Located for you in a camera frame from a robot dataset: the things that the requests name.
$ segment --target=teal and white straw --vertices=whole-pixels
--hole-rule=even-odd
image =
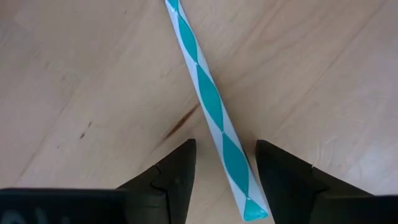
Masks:
[[[179,0],[165,0],[193,85],[245,221],[268,216],[261,191]]]

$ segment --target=striped straw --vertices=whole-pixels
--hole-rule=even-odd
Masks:
[[[165,3],[239,212],[245,221],[265,218],[264,199],[181,3]]]

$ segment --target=teal diamond pattern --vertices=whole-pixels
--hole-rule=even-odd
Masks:
[[[213,121],[216,123],[217,127],[221,131],[224,131],[223,109],[221,108],[220,95],[218,94],[214,83],[199,65],[197,65],[197,74],[199,91],[203,104],[205,105],[205,108],[207,112],[209,112],[211,118],[213,118]]]
[[[178,0],[167,0],[174,12],[178,17],[178,28],[180,31],[181,40],[183,46],[187,50],[189,56],[196,63],[198,87],[200,92],[200,98],[203,102],[204,110],[207,110],[208,114],[215,122],[217,127],[222,132],[222,156],[224,164],[229,176],[233,179],[235,184],[239,187],[242,193],[246,196],[246,202],[244,205],[243,218],[246,221],[255,220],[258,218],[265,218],[268,216],[267,212],[264,211],[255,201],[249,197],[249,164],[246,161],[246,156],[239,149],[237,145],[224,133],[224,117],[222,110],[222,102],[220,94],[218,93],[215,84],[210,80],[210,75],[201,68],[198,64],[198,46],[195,40],[195,36],[188,22],[185,21],[179,13]]]
[[[198,50],[195,36],[193,36],[193,32],[189,28],[187,22],[185,22],[181,16],[178,16],[178,27],[180,28],[181,39],[185,48],[187,49],[188,54],[196,63],[198,63]]]
[[[249,195],[249,170],[246,158],[238,147],[223,133],[223,157],[225,167],[241,191]]]

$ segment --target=wooden table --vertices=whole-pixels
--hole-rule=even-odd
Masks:
[[[181,2],[254,167],[398,194],[398,1]],[[163,0],[0,0],[0,187],[115,188],[188,138],[187,223],[242,223]]]

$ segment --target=wooden surface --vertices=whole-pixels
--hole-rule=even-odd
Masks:
[[[398,194],[398,1],[182,4],[254,167]],[[187,138],[187,223],[242,223],[162,0],[0,0],[0,187],[115,188]]]

